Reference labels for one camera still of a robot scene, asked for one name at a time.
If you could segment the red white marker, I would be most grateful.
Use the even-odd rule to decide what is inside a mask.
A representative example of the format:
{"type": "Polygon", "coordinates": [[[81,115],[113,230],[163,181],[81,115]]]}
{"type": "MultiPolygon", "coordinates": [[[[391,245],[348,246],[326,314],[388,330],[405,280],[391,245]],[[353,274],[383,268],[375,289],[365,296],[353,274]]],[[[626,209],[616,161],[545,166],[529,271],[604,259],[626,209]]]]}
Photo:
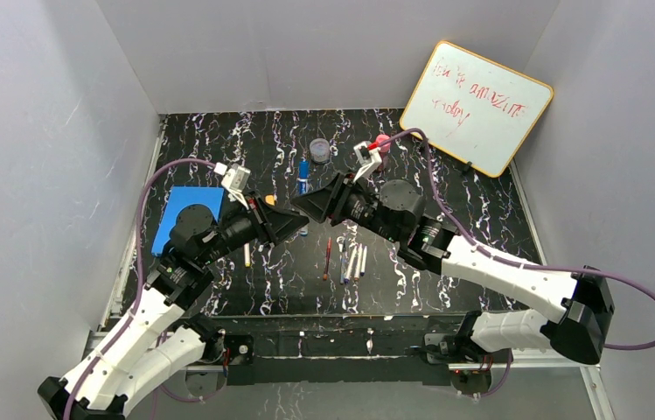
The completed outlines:
{"type": "Polygon", "coordinates": [[[326,282],[330,279],[330,266],[331,266],[331,249],[332,249],[332,238],[329,237],[325,249],[325,263],[324,263],[324,272],[322,279],[326,282]]]}

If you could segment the blue red marker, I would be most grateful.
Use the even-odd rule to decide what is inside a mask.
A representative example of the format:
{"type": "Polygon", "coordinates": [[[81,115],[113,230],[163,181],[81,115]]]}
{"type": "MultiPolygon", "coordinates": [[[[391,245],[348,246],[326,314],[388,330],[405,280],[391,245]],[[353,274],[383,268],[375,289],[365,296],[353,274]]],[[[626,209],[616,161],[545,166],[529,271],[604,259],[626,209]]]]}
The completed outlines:
{"type": "Polygon", "coordinates": [[[361,259],[360,259],[360,264],[359,264],[359,276],[362,277],[366,273],[366,259],[367,259],[367,253],[368,249],[366,245],[363,245],[361,249],[361,259]]]}

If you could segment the checkered black white pen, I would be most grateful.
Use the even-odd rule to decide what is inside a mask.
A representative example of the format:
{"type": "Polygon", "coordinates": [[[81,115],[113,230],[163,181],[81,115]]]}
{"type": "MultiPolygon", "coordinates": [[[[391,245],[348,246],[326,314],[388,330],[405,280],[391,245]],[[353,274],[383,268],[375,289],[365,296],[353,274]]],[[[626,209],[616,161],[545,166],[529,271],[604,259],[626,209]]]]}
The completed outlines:
{"type": "Polygon", "coordinates": [[[338,238],[338,252],[339,252],[339,259],[340,259],[338,282],[339,284],[344,284],[346,260],[345,260],[345,245],[344,245],[343,238],[338,238]]]}

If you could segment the purple white marker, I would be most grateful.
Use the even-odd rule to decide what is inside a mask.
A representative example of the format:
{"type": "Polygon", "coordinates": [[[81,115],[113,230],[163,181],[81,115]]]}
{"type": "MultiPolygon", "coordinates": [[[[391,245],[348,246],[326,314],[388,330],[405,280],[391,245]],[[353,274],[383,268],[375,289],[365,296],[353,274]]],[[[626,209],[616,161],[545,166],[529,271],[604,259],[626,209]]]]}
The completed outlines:
{"type": "Polygon", "coordinates": [[[345,266],[345,271],[344,271],[344,275],[343,275],[343,284],[348,284],[352,279],[353,266],[355,264],[358,249],[359,249],[359,246],[356,245],[356,244],[353,244],[350,247],[350,252],[348,254],[348,257],[346,258],[346,266],[345,266]]]}

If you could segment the blue capped white marker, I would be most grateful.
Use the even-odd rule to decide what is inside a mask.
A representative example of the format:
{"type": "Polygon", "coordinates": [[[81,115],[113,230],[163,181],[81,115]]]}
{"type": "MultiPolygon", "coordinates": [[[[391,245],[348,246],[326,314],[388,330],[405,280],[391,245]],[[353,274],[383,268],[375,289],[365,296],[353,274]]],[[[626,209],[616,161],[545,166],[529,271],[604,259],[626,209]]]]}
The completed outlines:
{"type": "MultiPolygon", "coordinates": [[[[309,180],[306,182],[300,182],[298,177],[297,177],[297,184],[298,184],[298,194],[303,195],[306,194],[309,191],[309,180]]],[[[300,236],[307,236],[309,233],[309,227],[308,225],[304,225],[299,229],[299,235],[300,236]]]]}

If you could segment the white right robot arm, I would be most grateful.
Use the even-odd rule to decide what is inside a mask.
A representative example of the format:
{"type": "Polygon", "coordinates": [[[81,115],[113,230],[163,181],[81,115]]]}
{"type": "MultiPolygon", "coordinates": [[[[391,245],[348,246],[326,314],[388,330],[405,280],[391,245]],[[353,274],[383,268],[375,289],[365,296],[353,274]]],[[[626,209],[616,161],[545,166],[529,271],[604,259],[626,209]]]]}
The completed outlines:
{"type": "Polygon", "coordinates": [[[417,270],[470,281],[526,305],[524,311],[468,313],[453,349],[468,355],[552,349],[581,364],[600,362],[615,306],[599,270],[567,274],[472,245],[458,229],[428,217],[425,198],[405,180],[373,192],[365,180],[339,173],[292,204],[314,221],[350,220],[397,243],[398,257],[417,270]]]}

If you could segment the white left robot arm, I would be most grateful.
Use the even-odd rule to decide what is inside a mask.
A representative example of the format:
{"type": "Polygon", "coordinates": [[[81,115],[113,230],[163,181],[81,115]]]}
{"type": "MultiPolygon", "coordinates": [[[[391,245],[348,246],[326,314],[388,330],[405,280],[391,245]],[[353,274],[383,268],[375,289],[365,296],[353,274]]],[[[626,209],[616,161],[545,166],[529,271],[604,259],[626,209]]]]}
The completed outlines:
{"type": "Polygon", "coordinates": [[[200,204],[181,210],[129,311],[76,367],[38,387],[52,418],[123,419],[179,369],[223,361],[223,328],[202,314],[183,318],[213,282],[211,264],[252,241],[280,244],[308,222],[255,193],[218,219],[200,204]]]}

